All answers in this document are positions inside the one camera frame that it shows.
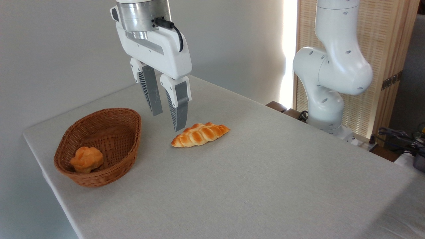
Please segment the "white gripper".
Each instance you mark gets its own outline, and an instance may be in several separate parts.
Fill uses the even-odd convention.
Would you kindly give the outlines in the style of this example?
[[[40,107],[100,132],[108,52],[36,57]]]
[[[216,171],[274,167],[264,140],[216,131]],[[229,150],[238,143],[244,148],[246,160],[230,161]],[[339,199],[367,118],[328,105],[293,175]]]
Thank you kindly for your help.
[[[153,116],[163,112],[156,69],[164,73],[160,82],[166,90],[174,130],[177,132],[185,128],[188,102],[192,100],[187,76],[192,71],[192,63],[184,35],[184,48],[179,52],[179,35],[175,30],[158,27],[147,32],[146,40],[141,40],[128,38],[128,33],[119,22],[116,22],[116,29],[124,51],[133,57],[130,65],[134,80],[141,85]]]

